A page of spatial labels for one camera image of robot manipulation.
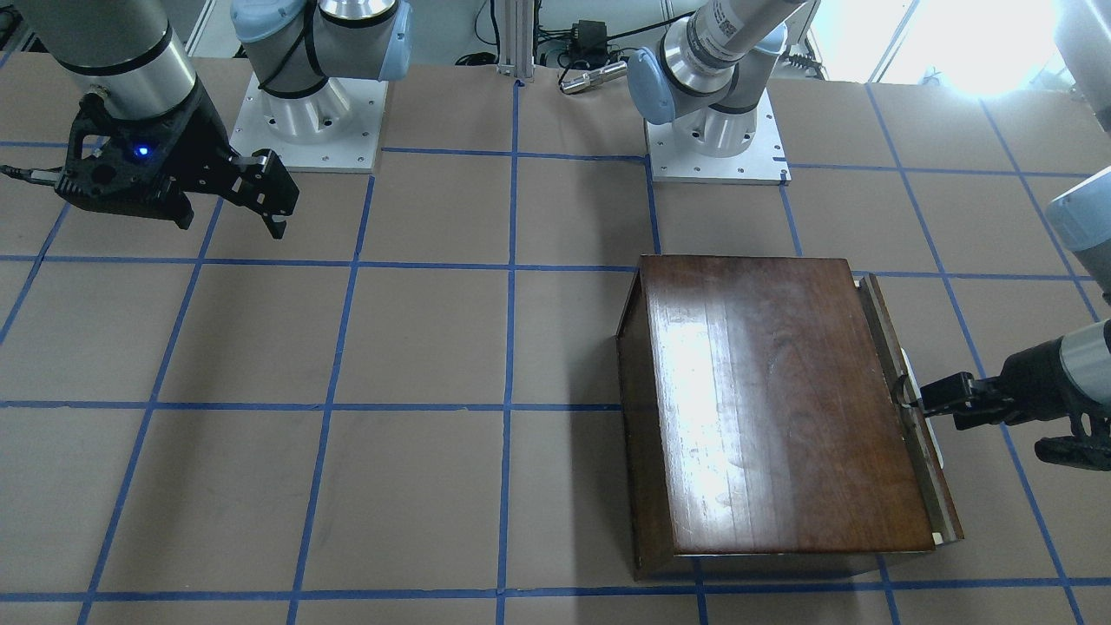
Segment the light wood drawer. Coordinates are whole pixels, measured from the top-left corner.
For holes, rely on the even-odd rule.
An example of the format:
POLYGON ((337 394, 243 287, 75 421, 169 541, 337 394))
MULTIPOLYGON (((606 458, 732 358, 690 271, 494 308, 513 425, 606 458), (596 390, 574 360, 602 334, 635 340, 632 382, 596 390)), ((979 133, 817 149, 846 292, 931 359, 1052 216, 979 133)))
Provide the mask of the light wood drawer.
POLYGON ((894 404, 900 434, 924 500, 935 546, 963 541, 965 534, 947 483, 942 454, 920 405, 911 361, 900 344, 878 276, 867 273, 858 278, 857 292, 864 308, 865 327, 871 332, 878 364, 884 373, 885 391, 894 404))

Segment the aluminium frame post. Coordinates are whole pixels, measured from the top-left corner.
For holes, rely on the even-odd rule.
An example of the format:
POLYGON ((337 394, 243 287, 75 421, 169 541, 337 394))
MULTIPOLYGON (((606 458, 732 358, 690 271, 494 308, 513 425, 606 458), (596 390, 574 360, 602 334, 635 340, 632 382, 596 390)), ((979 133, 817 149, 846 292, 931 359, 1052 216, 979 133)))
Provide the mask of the aluminium frame post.
POLYGON ((536 19, 539 1, 491 1, 496 26, 496 71, 520 83, 536 79, 536 19))

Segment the silver cylinder connector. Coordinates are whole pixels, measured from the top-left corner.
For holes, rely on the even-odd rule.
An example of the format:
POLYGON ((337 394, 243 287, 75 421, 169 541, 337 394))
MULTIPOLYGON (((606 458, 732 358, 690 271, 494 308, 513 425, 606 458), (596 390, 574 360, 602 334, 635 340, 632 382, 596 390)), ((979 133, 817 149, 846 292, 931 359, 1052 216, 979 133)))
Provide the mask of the silver cylinder connector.
POLYGON ((628 64, 625 61, 615 61, 598 69, 588 70, 582 75, 575 75, 575 78, 561 78, 558 88, 561 94, 564 95, 584 94, 588 90, 595 89, 604 83, 615 82, 615 79, 620 79, 627 73, 628 64))

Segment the dark wooden drawer cabinet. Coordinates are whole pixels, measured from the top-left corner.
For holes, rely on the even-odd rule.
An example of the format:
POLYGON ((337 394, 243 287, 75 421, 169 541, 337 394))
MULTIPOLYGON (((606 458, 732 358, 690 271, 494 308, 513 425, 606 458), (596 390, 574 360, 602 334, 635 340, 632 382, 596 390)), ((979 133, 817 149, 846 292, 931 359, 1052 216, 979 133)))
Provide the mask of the dark wooden drawer cabinet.
POLYGON ((848 261, 645 254, 615 357, 635 579, 703 558, 844 578, 942 547, 848 261))

